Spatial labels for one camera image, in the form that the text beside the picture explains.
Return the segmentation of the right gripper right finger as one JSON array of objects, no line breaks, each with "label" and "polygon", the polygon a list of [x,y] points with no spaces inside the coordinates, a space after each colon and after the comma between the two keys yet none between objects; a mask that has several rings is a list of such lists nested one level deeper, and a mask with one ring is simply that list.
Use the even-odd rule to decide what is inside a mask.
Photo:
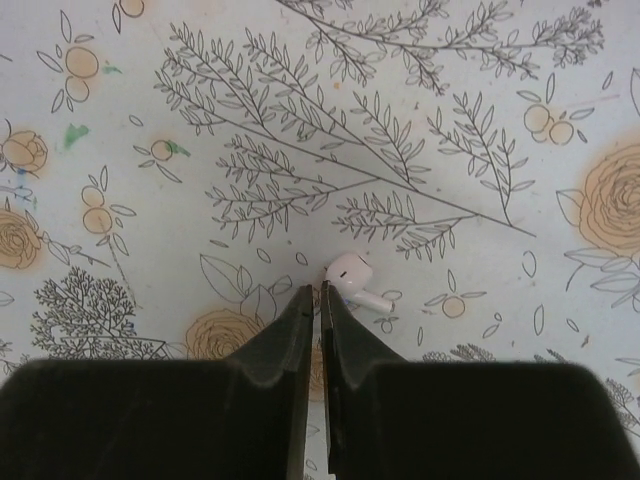
[{"label": "right gripper right finger", "polygon": [[635,479],[604,386],[571,363],[417,362],[321,287],[328,469],[338,479]]}]

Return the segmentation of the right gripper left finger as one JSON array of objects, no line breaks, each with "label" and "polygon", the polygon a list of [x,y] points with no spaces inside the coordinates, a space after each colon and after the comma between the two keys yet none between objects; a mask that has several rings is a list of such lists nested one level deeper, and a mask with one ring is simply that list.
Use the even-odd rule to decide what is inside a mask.
[{"label": "right gripper left finger", "polygon": [[300,479],[313,294],[221,360],[34,360],[1,389],[5,479]]}]

